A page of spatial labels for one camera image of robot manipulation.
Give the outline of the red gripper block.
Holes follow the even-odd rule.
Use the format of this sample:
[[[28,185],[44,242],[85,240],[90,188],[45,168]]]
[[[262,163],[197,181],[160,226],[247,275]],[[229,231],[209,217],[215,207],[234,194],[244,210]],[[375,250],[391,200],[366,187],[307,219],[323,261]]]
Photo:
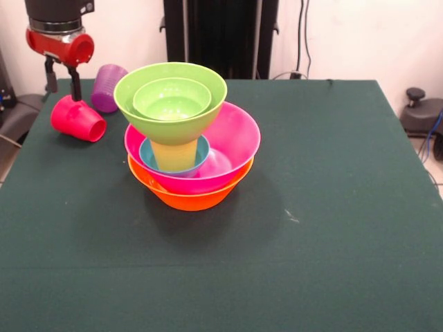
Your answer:
[[[67,67],[71,76],[71,97],[74,102],[82,99],[80,76],[76,67],[87,63],[93,56],[94,42],[90,35],[80,31],[70,35],[47,35],[28,28],[26,41],[30,48],[46,56],[44,68],[46,72],[46,90],[57,93],[57,78],[53,70],[56,62]]]

